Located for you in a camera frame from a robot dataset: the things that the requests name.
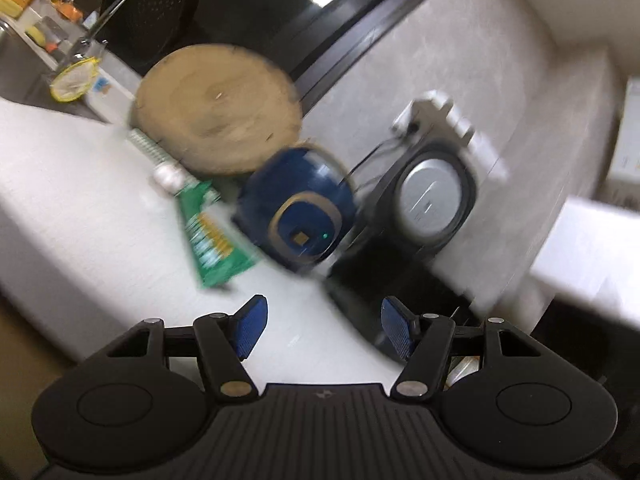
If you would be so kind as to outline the round wooden cutting board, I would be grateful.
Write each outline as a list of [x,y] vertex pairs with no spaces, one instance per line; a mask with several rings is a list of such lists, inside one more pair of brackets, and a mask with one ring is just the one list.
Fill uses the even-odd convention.
[[142,78],[131,116],[202,177],[256,170],[298,141],[303,121],[288,74],[228,44],[194,44],[166,55]]

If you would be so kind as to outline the blue rice cooker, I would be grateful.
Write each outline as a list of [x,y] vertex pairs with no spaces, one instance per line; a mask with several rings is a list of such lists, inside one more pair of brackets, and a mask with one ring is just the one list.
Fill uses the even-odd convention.
[[278,151],[248,178],[233,221],[275,262],[305,272],[334,252],[356,215],[348,171],[320,146],[299,143]]

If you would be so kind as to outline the yellow mesh sink strainer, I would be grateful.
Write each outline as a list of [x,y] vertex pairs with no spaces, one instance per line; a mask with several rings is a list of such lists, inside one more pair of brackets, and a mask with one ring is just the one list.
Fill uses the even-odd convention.
[[93,81],[98,76],[99,64],[100,60],[92,56],[91,58],[82,58],[64,68],[61,73],[52,78],[49,84],[52,98],[59,103],[69,103],[80,99],[90,90]]

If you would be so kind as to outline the black colander pan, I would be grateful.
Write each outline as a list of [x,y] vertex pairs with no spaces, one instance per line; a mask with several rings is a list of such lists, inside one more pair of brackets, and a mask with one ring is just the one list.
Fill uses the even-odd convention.
[[175,47],[197,7],[198,0],[126,0],[98,38],[143,75]]

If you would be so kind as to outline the black open rice cooker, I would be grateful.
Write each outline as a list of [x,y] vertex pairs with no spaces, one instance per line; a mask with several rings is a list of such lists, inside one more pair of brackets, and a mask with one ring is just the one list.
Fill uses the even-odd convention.
[[430,265],[462,228],[477,186],[454,144],[421,141],[390,167],[363,200],[352,238],[323,282],[337,309],[392,360],[381,325],[382,302],[395,296],[415,314],[434,312],[460,326],[480,320],[471,301]]

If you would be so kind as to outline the yellow grey scrub sponge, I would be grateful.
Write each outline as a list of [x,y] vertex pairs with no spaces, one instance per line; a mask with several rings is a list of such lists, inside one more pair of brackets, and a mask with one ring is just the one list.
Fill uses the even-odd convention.
[[25,34],[40,48],[47,51],[56,50],[58,45],[68,37],[66,31],[50,16],[44,16],[27,27]]

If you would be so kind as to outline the white foam box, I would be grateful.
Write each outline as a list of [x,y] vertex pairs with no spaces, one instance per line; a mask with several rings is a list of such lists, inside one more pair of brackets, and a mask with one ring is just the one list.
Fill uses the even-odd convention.
[[548,292],[638,330],[638,212],[570,196],[529,275]]

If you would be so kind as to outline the chrome kitchen faucet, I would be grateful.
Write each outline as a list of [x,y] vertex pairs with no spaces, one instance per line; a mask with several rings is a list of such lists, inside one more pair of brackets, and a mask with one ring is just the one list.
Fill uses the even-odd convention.
[[66,60],[68,62],[80,60],[86,55],[86,52],[91,46],[92,40],[96,38],[96,36],[98,36],[98,33],[101,31],[101,29],[108,23],[108,21],[116,14],[119,8],[126,1],[127,0],[115,0],[107,7],[104,12],[99,15],[94,24],[70,47],[70,50],[67,52],[66,56]]

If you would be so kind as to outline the green white knitted cloth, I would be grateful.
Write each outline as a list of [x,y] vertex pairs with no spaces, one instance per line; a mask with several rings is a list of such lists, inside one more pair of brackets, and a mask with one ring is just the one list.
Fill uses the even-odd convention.
[[177,162],[171,157],[161,146],[152,141],[145,133],[137,128],[128,131],[127,139],[129,142],[148,158],[154,165],[173,164]]

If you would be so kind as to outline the garlic bulb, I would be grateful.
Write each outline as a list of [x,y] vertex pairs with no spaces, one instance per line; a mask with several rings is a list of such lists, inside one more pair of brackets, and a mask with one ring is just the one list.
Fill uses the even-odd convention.
[[154,168],[153,181],[166,193],[178,194],[188,183],[184,169],[174,162],[162,162]]

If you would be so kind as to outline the short green wrapper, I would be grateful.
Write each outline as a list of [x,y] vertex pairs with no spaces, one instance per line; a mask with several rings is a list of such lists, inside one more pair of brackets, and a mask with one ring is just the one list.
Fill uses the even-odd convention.
[[177,193],[184,234],[201,284],[216,288],[250,270],[256,256],[209,211],[219,194],[209,182],[189,179]]

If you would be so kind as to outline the white wall power socket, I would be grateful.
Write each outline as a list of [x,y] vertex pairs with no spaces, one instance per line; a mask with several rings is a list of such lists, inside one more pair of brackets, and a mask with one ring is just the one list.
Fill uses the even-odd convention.
[[468,156],[480,180],[506,184],[510,169],[489,136],[465,118],[447,93],[430,90],[413,99],[394,119],[390,130],[398,138],[417,136],[446,140]]

